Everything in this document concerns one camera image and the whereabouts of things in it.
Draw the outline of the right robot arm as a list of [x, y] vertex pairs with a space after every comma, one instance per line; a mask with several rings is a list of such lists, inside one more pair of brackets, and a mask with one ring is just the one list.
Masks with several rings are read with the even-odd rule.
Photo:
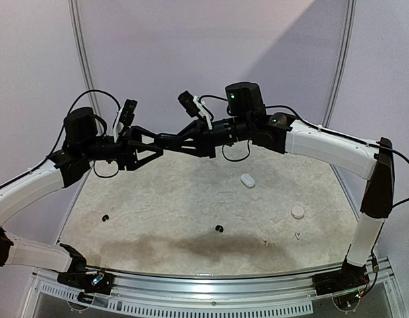
[[250, 140], [279, 154], [307, 156], [339, 166], [366, 180], [361, 216], [341, 269], [316, 274], [312, 283], [318, 295], [368, 285], [365, 263], [393, 206], [394, 160], [390, 140], [382, 138], [375, 142], [342, 135], [306, 123], [294, 113], [269, 115], [257, 83], [234, 83], [226, 86], [225, 92], [230, 116], [216, 122], [205, 115], [200, 97], [188, 91], [180, 94], [180, 104], [198, 120], [177, 134], [159, 134], [156, 142], [164, 149], [213, 158], [218, 146]]

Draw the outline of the white oval charging case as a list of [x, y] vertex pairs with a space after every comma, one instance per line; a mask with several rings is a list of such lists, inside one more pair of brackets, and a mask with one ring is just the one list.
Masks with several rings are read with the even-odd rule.
[[244, 173], [240, 176], [240, 181], [247, 187], [247, 188], [253, 188], [255, 187], [255, 180], [254, 178], [247, 174]]

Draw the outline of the black oval charging case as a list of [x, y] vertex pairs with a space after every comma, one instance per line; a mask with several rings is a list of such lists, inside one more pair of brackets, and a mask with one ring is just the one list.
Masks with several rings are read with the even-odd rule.
[[154, 143], [162, 149], [171, 149], [179, 147], [181, 139], [176, 134], [159, 133], [154, 138]]

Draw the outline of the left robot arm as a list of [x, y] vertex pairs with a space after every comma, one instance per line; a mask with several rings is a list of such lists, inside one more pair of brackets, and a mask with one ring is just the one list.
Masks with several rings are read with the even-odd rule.
[[67, 244], [44, 244], [7, 232], [3, 225], [31, 203], [78, 182], [93, 162], [116, 162], [119, 170], [134, 171], [162, 156], [153, 144], [144, 144], [142, 136], [152, 134], [133, 127], [134, 108], [123, 107], [117, 115], [114, 134], [99, 135], [96, 124], [106, 122], [92, 108], [82, 107], [64, 119], [66, 133], [62, 149], [26, 171], [11, 183], [0, 187], [0, 267], [33, 266], [58, 273], [58, 282], [85, 293], [109, 295], [114, 275], [105, 270], [90, 271], [86, 259]]

